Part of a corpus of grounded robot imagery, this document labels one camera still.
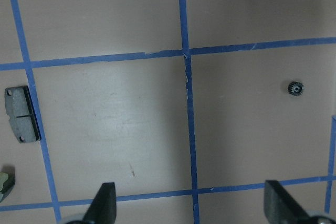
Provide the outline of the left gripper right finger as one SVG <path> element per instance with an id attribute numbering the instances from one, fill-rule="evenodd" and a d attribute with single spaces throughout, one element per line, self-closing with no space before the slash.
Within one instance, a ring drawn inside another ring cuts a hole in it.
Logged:
<path id="1" fill-rule="evenodd" d="M 266 180 L 264 214 L 268 223 L 309 223 L 310 216 L 277 180 Z"/>

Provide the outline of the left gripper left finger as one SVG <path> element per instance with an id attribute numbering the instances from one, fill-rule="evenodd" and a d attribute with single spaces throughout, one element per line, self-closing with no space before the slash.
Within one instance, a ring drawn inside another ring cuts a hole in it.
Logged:
<path id="1" fill-rule="evenodd" d="M 114 224 L 117 218 L 115 183 L 103 183 L 84 214 L 82 223 Z"/>

